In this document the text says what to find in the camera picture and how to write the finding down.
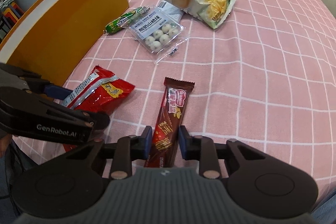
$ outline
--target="transparent plastic package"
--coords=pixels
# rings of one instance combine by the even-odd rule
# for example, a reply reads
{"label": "transparent plastic package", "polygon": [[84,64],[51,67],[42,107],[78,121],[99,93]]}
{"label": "transparent plastic package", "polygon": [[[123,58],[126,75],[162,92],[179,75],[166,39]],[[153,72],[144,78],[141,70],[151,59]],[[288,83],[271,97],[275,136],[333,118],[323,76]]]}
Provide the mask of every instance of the transparent plastic package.
{"label": "transparent plastic package", "polygon": [[185,41],[181,37],[184,27],[156,6],[143,7],[122,27],[131,31],[156,64],[168,55],[173,55]]}

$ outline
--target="pink tablecloth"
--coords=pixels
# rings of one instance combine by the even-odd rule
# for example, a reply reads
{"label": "pink tablecloth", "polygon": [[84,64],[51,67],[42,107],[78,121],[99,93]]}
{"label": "pink tablecloth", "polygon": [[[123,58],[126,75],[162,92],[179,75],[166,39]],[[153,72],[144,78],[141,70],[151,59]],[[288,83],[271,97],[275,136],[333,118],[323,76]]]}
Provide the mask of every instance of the pink tablecloth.
{"label": "pink tablecloth", "polygon": [[[159,66],[121,31],[102,36],[69,77],[73,89],[99,64],[136,85],[105,140],[155,126],[169,76],[196,83],[184,118],[192,134],[220,143],[234,137],[297,166],[315,178],[320,195],[335,186],[336,20],[321,0],[237,0],[216,31],[188,15],[181,23],[188,41]],[[37,163],[64,152],[53,143],[16,141]],[[177,166],[195,164],[178,154]]]}

